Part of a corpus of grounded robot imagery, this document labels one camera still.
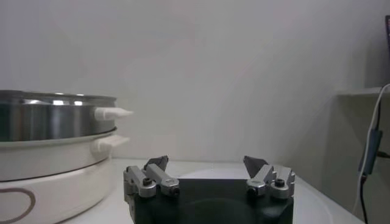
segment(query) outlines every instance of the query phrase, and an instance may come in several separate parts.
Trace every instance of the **wire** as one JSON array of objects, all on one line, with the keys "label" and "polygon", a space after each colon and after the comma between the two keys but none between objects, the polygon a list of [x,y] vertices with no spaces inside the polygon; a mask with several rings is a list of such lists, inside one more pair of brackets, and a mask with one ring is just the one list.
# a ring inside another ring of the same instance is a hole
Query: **wire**
[{"label": "wire", "polygon": [[390,83],[386,84],[384,87],[382,87],[382,89],[379,92],[377,103],[375,104],[374,111],[372,113],[371,123],[370,123],[370,126],[369,126],[368,131],[367,131],[366,147],[364,149],[363,163],[362,163],[361,170],[360,170],[359,176],[358,176],[358,184],[357,184],[357,188],[356,188],[356,197],[355,197],[355,202],[353,204],[353,209],[352,209],[352,213],[354,213],[354,214],[356,212],[356,207],[358,206],[358,203],[359,203],[361,179],[362,179],[362,176],[363,176],[364,168],[366,167],[366,162],[367,162],[367,157],[368,157],[368,147],[370,145],[369,144],[370,143],[370,133],[371,133],[372,127],[374,126],[375,115],[377,114],[379,103],[380,103],[380,100],[382,98],[382,95],[383,95],[384,91],[389,86],[390,86]]},{"label": "wire", "polygon": [[368,218],[367,218],[367,212],[366,212],[366,205],[364,204],[364,191],[363,191],[363,186],[364,183],[367,180],[367,176],[362,176],[361,177],[361,183],[360,183],[360,202],[361,202],[361,208],[363,210],[363,216],[364,216],[364,222],[365,224],[368,224]]},{"label": "wire", "polygon": [[382,151],[378,151],[377,152],[377,157],[379,158],[385,158],[385,159],[390,159],[390,155],[385,153],[385,152],[382,152]]},{"label": "wire", "polygon": [[382,100],[379,101],[379,105],[378,105],[377,124],[375,126],[376,130],[379,130],[381,105],[382,105]]}]

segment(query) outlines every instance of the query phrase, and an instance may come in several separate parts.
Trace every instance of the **round plate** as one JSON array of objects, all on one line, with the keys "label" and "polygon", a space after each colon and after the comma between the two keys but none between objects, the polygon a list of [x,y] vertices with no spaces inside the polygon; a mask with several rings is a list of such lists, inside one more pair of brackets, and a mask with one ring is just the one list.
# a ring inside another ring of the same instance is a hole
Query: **round plate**
[{"label": "round plate", "polygon": [[[183,179],[249,179],[245,169],[208,169],[188,173]],[[294,193],[293,223],[333,224],[333,218],[327,205],[311,190],[300,184],[296,177]]]}]

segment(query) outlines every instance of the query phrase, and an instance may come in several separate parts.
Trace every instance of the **white cooker base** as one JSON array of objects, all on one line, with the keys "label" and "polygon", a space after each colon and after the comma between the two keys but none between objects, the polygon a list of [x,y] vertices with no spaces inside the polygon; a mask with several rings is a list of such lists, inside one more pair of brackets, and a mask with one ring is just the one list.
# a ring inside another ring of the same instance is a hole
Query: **white cooker base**
[{"label": "white cooker base", "polygon": [[52,224],[70,218],[102,200],[112,188],[111,178],[109,158],[72,172],[0,183],[0,224]]}]

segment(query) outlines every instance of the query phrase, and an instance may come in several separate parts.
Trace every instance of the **metal bracket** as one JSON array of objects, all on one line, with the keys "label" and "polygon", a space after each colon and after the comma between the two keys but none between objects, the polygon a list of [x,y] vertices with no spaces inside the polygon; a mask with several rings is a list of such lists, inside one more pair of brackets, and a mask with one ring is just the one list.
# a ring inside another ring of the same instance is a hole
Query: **metal bracket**
[{"label": "metal bracket", "polygon": [[260,171],[252,178],[246,181],[247,192],[254,197],[262,196],[266,193],[266,186],[276,178],[276,172],[271,165],[263,165]]},{"label": "metal bracket", "polygon": [[145,176],[137,166],[129,166],[123,173],[125,195],[137,194],[143,198],[156,195],[156,183]]},{"label": "metal bracket", "polygon": [[295,173],[288,167],[278,170],[277,179],[270,185],[271,195],[274,198],[287,199],[294,195]]},{"label": "metal bracket", "polygon": [[168,196],[176,197],[180,194],[179,180],[170,177],[156,164],[149,164],[146,167],[146,176],[156,181],[161,187],[161,192]]}]

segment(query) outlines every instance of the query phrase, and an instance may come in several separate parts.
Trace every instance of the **stainless steel pot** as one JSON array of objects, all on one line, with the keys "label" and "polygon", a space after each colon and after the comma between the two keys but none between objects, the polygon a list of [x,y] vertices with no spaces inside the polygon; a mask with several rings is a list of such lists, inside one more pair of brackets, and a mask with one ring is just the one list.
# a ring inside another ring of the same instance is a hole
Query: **stainless steel pot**
[{"label": "stainless steel pot", "polygon": [[76,138],[115,130],[130,112],[115,98],[0,90],[0,142]]}]

